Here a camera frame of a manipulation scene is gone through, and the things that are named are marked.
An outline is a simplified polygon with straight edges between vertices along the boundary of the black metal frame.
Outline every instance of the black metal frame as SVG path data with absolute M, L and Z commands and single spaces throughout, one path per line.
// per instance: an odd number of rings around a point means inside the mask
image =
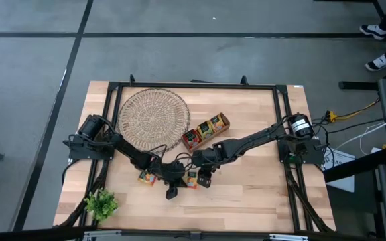
M 117 123 L 117 116 L 119 113 L 119 107 L 120 107 L 120 101 L 121 101 L 121 95 L 123 91 L 123 87 L 146 87 L 146 88 L 226 88 L 226 89 L 243 89 L 243 90 L 271 90 L 273 94 L 273 101 L 275 104 L 275 114 L 277 117 L 277 121 L 280 121 L 282 119 L 281 115 L 281 106 L 279 103 L 279 94 L 283 96 L 284 100 L 284 108 L 285 108 L 285 113 L 286 114 L 291 114 L 291 107 L 290 107 L 290 100 L 288 97 L 288 91 L 287 91 L 287 86 L 285 85 L 263 85 L 263 84 L 249 84 L 247 81 L 247 78 L 243 76 L 241 78 L 240 84 L 215 84 L 215 83 L 210 83 L 210 82 L 205 82 L 205 81 L 192 81 L 191 83 L 162 83 L 162 82 L 136 82 L 135 78 L 133 75 L 130 75 L 129 82 L 110 82 L 108 91 L 107 91 L 107 96 L 105 99 L 105 105 L 104 105 L 104 111 L 103 113 L 106 114 L 108 113 L 108 107 L 109 107 L 109 101 L 111 99 L 111 95 L 117 87 L 117 97 L 115 100 L 115 106 L 114 106 L 114 111 L 113 111 L 113 116 L 111 119 L 112 124 L 115 126 Z M 293 228 L 294 232 L 301 231 L 300 229 L 300 222 L 299 222 L 299 215 L 298 215 L 298 210 L 297 210 L 297 204 L 296 204 L 296 195 L 294 191 L 289 187 L 288 184 L 288 178 L 287 174 L 288 172 L 291 172 L 292 169 L 288 163 L 284 163 L 284 171 L 285 171 L 285 178 L 287 181 L 287 190 L 288 190 L 288 195 L 289 195 L 289 205 L 290 205 L 290 210 L 292 213 L 292 222 L 293 222 Z M 301 192 L 306 196 L 306 188 L 305 188 L 305 183 L 304 183 L 304 177 L 303 177 L 303 172 L 302 172 L 302 166 L 300 164 L 296 165 L 296 174 L 298 177 L 298 183 Z M 88 187 L 86 189 L 86 193 L 90 189 L 90 185 L 94 183 L 96 175 L 96 168 L 93 169 L 93 166 L 90 169 L 90 173 L 88 176 Z M 85 226 L 86 222 L 86 212 L 82 214 L 80 218 L 80 223 L 79 226 Z M 312 220 L 307 211 L 304 209 L 304 215 L 305 215 L 305 221 L 306 221 L 306 229 L 307 231 L 313 231 L 313 225 L 312 225 Z M 97 227 L 97 221 L 93 220 L 92 226 Z M 238 236 L 238 237 L 266 237 L 269 234 L 268 233 L 249 233 L 249 232 L 193 232 L 193 231 L 185 231 L 185 232 L 173 232 L 173 231 L 164 231 L 164 230 L 144 230 L 144 232 L 141 230 L 142 235 L 146 235 L 145 231 L 148 232 L 149 235 L 151 236 L 177 236 L 178 233 L 185 234 L 186 232 L 189 233 L 189 237 L 191 238 L 192 234 L 195 234 L 196 236 L 202 237 L 204 234 L 207 234 L 205 236 L 208 236 L 209 234 L 215 234 L 217 236 Z

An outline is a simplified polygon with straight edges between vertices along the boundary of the white cable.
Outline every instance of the white cable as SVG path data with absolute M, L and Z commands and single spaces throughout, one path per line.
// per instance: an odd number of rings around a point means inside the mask
M 383 124 L 383 123 L 384 123 L 384 122 L 381 122 L 381 123 L 377 123 L 377 124 L 374 124 L 374 125 L 371 125 L 371 126 L 366 127 L 365 133 L 366 133 L 370 128 L 375 127 L 375 126 L 380 125 L 380 124 Z M 362 137 L 360 137 L 360 151 L 361 151 L 364 155 L 367 155 L 367 153 L 365 153 L 365 152 L 363 151 L 363 148 L 361 147 L 361 139 L 362 139 Z
M 361 134 L 361 135 L 358 135 L 358 136 L 356 136 L 356 137 L 353 137 L 353 138 L 351 138 L 351 139 L 345 141 L 344 143 L 340 144 L 337 148 L 335 148 L 335 150 L 338 150 L 338 149 L 341 148 L 343 145 L 345 145 L 345 144 L 347 144 L 347 143 L 349 143 L 349 142 L 351 142 L 351 141 L 353 141 L 353 140 L 355 140 L 355 139 L 357 139 L 357 138 L 359 138 L 359 137 L 362 137 L 362 136 L 364 136 L 364 135 L 367 135 L 367 134 L 369 134 L 369 133 L 372 133 L 373 131 L 376 131 L 377 129 L 379 129 L 379 128 L 381 128 L 381 127 L 384 127 L 384 126 L 386 126 L 386 123 L 383 123 L 382 125 L 380 125 L 380 126 L 374 128 L 373 130 L 367 131 L 367 132 L 365 132 L 365 133 L 363 133 L 363 134 Z

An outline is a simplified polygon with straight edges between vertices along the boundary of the label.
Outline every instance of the label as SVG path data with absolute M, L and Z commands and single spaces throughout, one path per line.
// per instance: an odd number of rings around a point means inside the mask
M 206 132 L 207 130 L 209 130 L 209 126 L 208 126 L 208 123 L 202 123 L 199 125 L 200 129 L 202 130 L 202 132 Z
M 305 124 L 301 124 L 301 125 L 298 125 L 296 127 L 293 127 L 293 132 L 296 132 L 298 130 L 301 130 L 303 128 L 308 128 L 309 127 L 309 124 L 308 123 L 305 123 Z
M 187 132 L 187 133 L 186 133 L 186 136 L 187 136 L 187 139 L 188 139 L 189 141 L 193 141 L 193 139 L 196 138 L 196 134 L 194 134 L 193 131 Z
M 297 120 L 295 123 L 292 124 L 292 128 L 294 128 L 300 124 L 303 124 L 303 123 L 305 123 L 305 119 Z
M 214 124 L 214 123 L 217 123 L 218 121 L 220 121 L 220 119 L 218 118 L 218 116 L 214 117 L 211 119 L 211 122 Z

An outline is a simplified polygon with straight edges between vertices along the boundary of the artificial plant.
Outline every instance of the artificial plant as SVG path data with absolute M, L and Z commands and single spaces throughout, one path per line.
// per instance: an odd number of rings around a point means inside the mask
M 85 199 L 87 202 L 86 210 L 93 212 L 93 218 L 102 222 L 111 216 L 119 207 L 119 204 L 114 199 L 114 193 L 109 193 L 107 190 L 100 188 L 96 197 L 93 193 L 89 193 L 89 197 Z

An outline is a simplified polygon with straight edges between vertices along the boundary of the shoe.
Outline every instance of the shoe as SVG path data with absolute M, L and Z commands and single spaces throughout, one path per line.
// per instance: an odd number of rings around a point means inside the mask
M 383 54 L 381 57 L 377 58 L 376 60 L 370 61 L 369 63 L 365 64 L 366 69 L 369 71 L 378 71 L 382 70 L 386 67 L 386 57 L 385 54 Z
M 378 25 L 362 25 L 360 32 L 364 35 L 371 35 L 376 40 L 383 40 L 386 38 L 386 30 L 382 30 Z

